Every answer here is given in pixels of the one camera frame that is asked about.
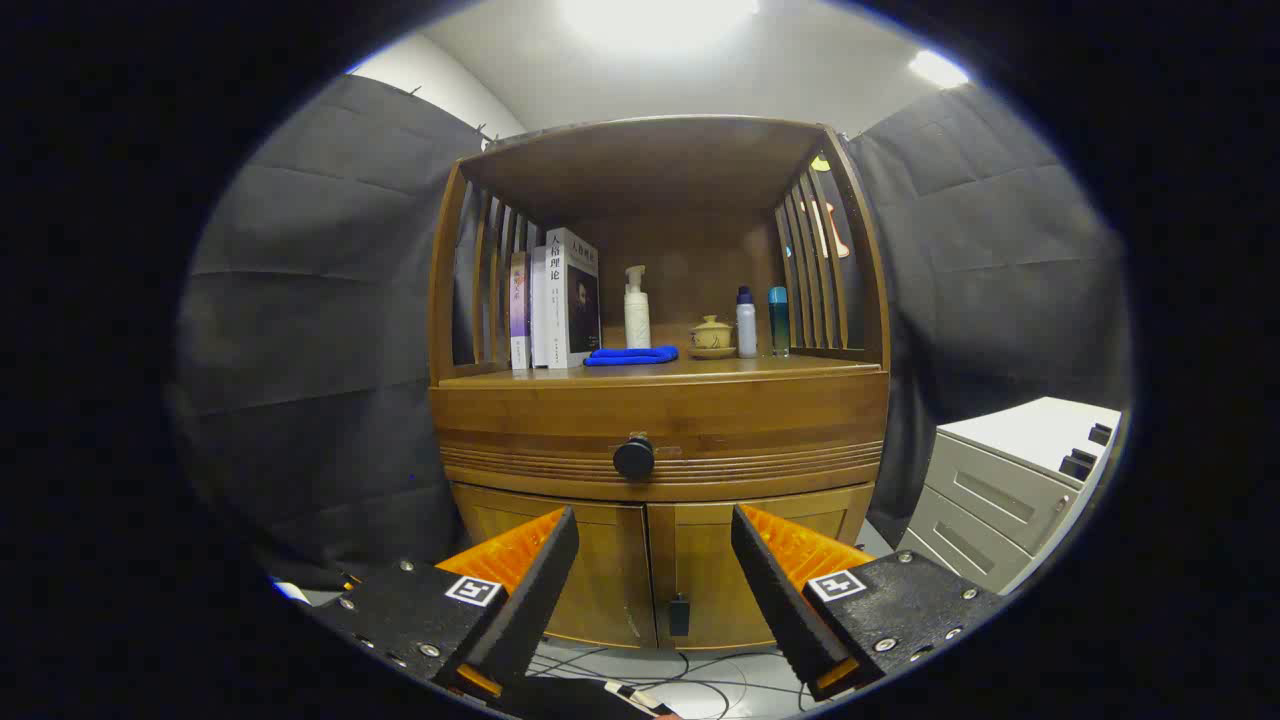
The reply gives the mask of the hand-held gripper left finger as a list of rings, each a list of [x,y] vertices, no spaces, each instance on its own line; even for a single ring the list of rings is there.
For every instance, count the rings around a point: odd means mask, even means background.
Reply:
[[[310,616],[392,669],[480,701],[515,697],[579,551],[570,506],[434,565],[381,571]]]

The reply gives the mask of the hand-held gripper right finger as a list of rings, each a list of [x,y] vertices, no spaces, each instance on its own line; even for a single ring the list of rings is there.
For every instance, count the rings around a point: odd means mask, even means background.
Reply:
[[[1006,603],[915,551],[873,559],[750,505],[732,509],[731,544],[777,648],[815,701],[906,671]]]

